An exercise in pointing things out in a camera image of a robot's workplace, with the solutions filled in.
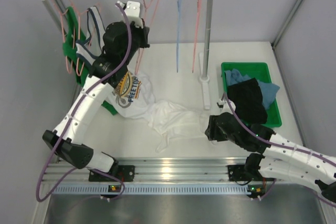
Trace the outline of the plain white tank top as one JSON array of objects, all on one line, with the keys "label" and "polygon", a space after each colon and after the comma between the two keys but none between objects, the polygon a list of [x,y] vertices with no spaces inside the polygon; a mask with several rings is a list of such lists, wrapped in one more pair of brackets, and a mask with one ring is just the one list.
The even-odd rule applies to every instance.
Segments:
[{"label": "plain white tank top", "polygon": [[207,112],[188,109],[170,101],[161,100],[153,104],[147,117],[148,126],[162,137],[155,151],[164,151],[170,140],[204,137],[209,117]]}]

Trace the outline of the pink wire hanger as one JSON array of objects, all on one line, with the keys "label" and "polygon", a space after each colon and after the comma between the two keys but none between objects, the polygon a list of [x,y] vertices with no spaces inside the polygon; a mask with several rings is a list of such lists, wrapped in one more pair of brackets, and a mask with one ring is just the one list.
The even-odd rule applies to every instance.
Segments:
[{"label": "pink wire hanger", "polygon": [[[146,21],[146,16],[147,16],[148,9],[153,4],[154,0],[150,0],[148,3],[146,2],[146,0],[142,0],[142,2],[143,2],[143,7],[144,7],[143,20]],[[150,20],[149,27],[152,25],[152,23],[154,21],[159,2],[160,2],[160,0],[156,1],[155,8],[154,8],[151,20]],[[135,65],[135,74],[138,74],[138,72],[139,72],[140,64],[141,64],[141,60],[142,60],[144,51],[145,51],[145,49],[142,49],[142,48],[140,48],[139,51],[138,51],[138,57],[137,57],[136,65]]]}]

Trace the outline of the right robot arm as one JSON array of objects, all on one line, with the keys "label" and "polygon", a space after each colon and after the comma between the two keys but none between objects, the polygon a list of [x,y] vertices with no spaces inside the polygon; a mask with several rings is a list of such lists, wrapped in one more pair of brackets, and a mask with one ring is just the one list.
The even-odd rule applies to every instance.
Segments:
[{"label": "right robot arm", "polygon": [[335,202],[335,157],[298,145],[263,125],[246,126],[228,112],[211,115],[205,135],[210,141],[230,141],[250,153],[243,179],[285,180]]}]

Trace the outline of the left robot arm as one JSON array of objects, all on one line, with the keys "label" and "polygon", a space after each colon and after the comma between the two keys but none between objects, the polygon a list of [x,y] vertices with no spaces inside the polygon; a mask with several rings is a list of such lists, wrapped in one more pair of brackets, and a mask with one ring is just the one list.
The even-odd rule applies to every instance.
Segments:
[{"label": "left robot arm", "polygon": [[87,128],[104,102],[124,118],[147,119],[155,96],[149,77],[128,68],[140,48],[149,47],[150,29],[135,22],[114,22],[96,26],[101,54],[96,56],[88,42],[76,42],[77,56],[89,65],[81,93],[64,119],[43,134],[44,142],[57,156],[76,169],[95,169],[106,180],[117,178],[118,161],[109,154],[95,151],[83,143]]}]

